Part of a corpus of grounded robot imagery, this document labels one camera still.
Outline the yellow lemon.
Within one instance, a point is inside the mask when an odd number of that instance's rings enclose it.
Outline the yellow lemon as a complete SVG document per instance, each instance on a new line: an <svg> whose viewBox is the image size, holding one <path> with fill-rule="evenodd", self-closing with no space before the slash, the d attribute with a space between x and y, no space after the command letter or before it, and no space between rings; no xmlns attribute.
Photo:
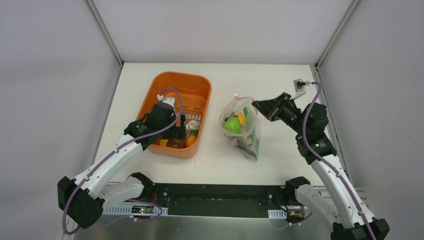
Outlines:
<svg viewBox="0 0 424 240"><path fill-rule="evenodd" d="M159 145L162 146L162 147L166 147L167 144L168 144L168 141L169 141L168 139L161 139L159 141Z"/></svg>

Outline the orange fruit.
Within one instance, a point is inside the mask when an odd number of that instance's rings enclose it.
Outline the orange fruit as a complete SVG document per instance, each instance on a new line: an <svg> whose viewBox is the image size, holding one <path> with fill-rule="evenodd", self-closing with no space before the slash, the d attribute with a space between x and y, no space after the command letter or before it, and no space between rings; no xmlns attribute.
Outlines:
<svg viewBox="0 0 424 240"><path fill-rule="evenodd" d="M246 125L246 118L245 118L245 115L243 113L236 113L235 116L238 118L238 120L240 121L240 124L242 126Z"/></svg>

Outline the white mushroom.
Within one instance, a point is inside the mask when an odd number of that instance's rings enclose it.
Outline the white mushroom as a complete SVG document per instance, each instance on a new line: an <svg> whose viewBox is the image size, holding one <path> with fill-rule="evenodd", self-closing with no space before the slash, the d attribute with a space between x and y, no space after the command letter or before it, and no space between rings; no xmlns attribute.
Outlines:
<svg viewBox="0 0 424 240"><path fill-rule="evenodd" d="M187 124L186 124L186 130L187 131L198 131L201 127L201 121L199 120L190 120Z"/></svg>

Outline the clear zip top bag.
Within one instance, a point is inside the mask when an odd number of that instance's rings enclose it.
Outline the clear zip top bag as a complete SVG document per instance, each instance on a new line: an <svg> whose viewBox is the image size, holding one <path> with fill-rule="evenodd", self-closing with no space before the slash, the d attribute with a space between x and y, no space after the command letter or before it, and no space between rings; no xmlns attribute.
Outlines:
<svg viewBox="0 0 424 240"><path fill-rule="evenodd" d="M258 159L259 159L259 149L260 149L260 137L261 137L261 125L259 123L258 120L258 111L252 106L252 102L255 99L251 96L241 96L238 93L234 93L233 94L233 98L231 99L231 101L229 102L229 104L224 108L224 110L222 111L220 117L219 117L219 125L220 125L220 129L222 130L223 135L227 138L228 144L235 150L239 151L247 161L253 162L255 163L256 161L252 161L251 157L242 152L241 150L239 150L238 148L236 148L235 146L232 146L230 143L230 137L246 137L247 133L246 133L246 129L245 126L241 125L241 132L240 134L237 133L233 133L233 132L229 132L227 130L225 130L223 128L223 123L225 120L227 120L229 117L236 117L235 114L237 113L243 113L243 108L244 107L251 107L257 114L257 119L256 119L256 136L258 139Z"/></svg>

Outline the green lime fruit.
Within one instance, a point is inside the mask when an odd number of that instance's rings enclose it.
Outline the green lime fruit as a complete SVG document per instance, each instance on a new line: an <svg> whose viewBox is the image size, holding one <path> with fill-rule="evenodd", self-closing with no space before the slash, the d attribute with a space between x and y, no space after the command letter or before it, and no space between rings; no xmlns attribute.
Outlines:
<svg viewBox="0 0 424 240"><path fill-rule="evenodd" d="M240 134L242 124L238 117L233 116L225 120L222 127L231 133Z"/></svg>

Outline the small orange tangerine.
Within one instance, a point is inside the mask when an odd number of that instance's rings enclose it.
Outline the small orange tangerine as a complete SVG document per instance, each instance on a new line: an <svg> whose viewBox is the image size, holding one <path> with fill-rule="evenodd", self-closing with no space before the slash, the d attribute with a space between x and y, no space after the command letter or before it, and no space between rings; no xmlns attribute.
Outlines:
<svg viewBox="0 0 424 240"><path fill-rule="evenodd" d="M185 141L185 147L188 148L192 146L195 143L196 139L197 139L196 134L189 134Z"/></svg>

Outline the grey toy fish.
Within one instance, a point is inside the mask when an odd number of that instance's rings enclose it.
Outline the grey toy fish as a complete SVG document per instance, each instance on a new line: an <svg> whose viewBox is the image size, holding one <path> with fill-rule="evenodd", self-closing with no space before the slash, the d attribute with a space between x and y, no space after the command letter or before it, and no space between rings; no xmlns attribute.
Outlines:
<svg viewBox="0 0 424 240"><path fill-rule="evenodd" d="M231 143L232 146L238 148L243 153L251 155L251 156L256 155L254 143L253 143L253 141L250 137L244 137L244 136L235 137L235 136L232 136L232 137L229 138L229 140L230 140L230 143Z"/></svg>

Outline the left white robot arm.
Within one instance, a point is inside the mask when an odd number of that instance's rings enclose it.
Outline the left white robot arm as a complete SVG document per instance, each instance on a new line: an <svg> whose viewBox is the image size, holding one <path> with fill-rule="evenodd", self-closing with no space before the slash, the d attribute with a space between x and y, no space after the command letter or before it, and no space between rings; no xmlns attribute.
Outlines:
<svg viewBox="0 0 424 240"><path fill-rule="evenodd" d="M70 217L79 228L87 229L109 208L137 198L147 202L153 196L153 181L140 172L132 173L120 183L108 185L129 161L157 142L161 134L176 126L182 115L175 110L175 98L166 97L153 105L142 119L131 122L115 145L102 157L74 178L63 177L57 184L58 206L63 210L62 229L65 234Z"/></svg>

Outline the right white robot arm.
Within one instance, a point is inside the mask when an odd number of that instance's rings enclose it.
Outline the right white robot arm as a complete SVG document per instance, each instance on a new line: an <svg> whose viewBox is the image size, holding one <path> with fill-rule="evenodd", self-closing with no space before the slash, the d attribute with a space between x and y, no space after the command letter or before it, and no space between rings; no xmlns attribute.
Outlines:
<svg viewBox="0 0 424 240"><path fill-rule="evenodd" d="M368 209L346 178L336 149L325 134L329 123L327 107L312 102L304 111L284 92L268 100L255 100L252 106L269 121L281 120L296 132L300 155L316 172L331 197L325 199L303 176L286 181L284 200L298 203L321 217L331 229L332 240L383 240L390 231L384 218Z"/></svg>

